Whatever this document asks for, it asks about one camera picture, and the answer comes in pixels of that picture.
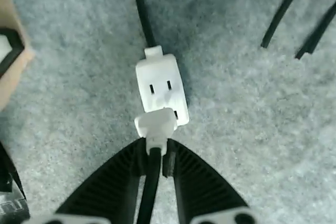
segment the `white extension cord outlet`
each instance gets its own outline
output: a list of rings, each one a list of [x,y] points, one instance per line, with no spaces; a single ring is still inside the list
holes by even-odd
[[[0,63],[11,52],[12,47],[5,35],[0,35]]]
[[[177,125],[187,124],[189,112],[175,56],[163,55],[161,46],[145,49],[145,55],[135,68],[145,112],[171,108]]]

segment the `carpet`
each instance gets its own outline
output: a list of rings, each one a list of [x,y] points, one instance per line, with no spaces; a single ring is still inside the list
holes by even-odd
[[[14,0],[36,58],[0,114],[0,136],[33,216],[49,214],[137,138],[135,76],[145,40],[135,0]],[[334,223],[336,25],[297,49],[335,0],[295,0],[259,47],[281,0],[146,0],[176,55],[190,123],[174,133],[225,177],[264,223]],[[152,223],[178,223],[171,179]]]

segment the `black wire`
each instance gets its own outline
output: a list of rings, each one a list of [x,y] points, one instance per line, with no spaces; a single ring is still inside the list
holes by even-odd
[[[308,37],[304,42],[301,49],[295,55],[296,59],[301,59],[305,52],[312,54],[319,41],[321,40],[323,34],[326,32],[327,27],[330,25],[332,20],[336,15],[336,2],[327,10],[326,14],[321,19],[321,22],[318,24],[313,33]]]
[[[135,1],[136,1],[136,6],[138,8],[139,18],[140,18],[143,33],[145,34],[147,45],[148,47],[155,47],[157,46],[157,44],[156,44],[156,41],[153,35],[151,23],[149,22],[145,2],[144,0],[135,0]]]
[[[283,0],[279,9],[277,10],[277,12],[275,13],[271,24],[269,25],[264,38],[262,39],[262,43],[261,46],[264,48],[267,48],[274,33],[275,30],[277,29],[280,21],[282,20],[283,16],[285,15],[286,11],[288,10],[288,7],[290,6],[290,4],[293,2],[293,0]]]
[[[161,149],[152,148],[136,224],[150,224],[161,170]]]

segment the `cardboard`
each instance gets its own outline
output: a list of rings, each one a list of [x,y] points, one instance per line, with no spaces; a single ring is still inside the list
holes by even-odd
[[[30,47],[28,37],[17,16],[12,0],[0,0],[0,27],[15,29],[21,36],[25,46],[23,52],[0,78],[0,111],[8,103],[12,93],[19,83],[21,73],[27,64],[33,59],[34,52]]]

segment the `black cord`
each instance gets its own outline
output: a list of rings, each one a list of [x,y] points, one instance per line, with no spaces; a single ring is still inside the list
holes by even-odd
[[[326,32],[327,27],[330,25],[331,21],[336,15],[336,2],[328,9],[326,14],[321,19],[321,22],[318,24],[313,33],[308,37],[306,42],[304,42],[301,49],[297,52],[295,58],[301,59],[305,52],[312,54],[319,41],[321,40],[323,34]]]
[[[279,9],[277,10],[277,12],[275,13],[271,24],[269,25],[264,38],[262,39],[262,43],[261,46],[264,48],[267,48],[274,33],[275,30],[277,29],[280,21],[282,20],[283,16],[285,15],[286,11],[288,10],[288,7],[290,6],[290,4],[293,2],[293,0],[283,0]]]
[[[136,224],[150,224],[161,170],[161,149],[152,148]]]
[[[153,35],[151,23],[149,22],[145,2],[144,0],[135,0],[135,1],[136,1],[136,6],[138,8],[139,18],[140,18],[141,26],[143,29],[143,33],[145,34],[147,45],[148,47],[155,47],[157,46],[157,44],[156,44],[156,41]]]

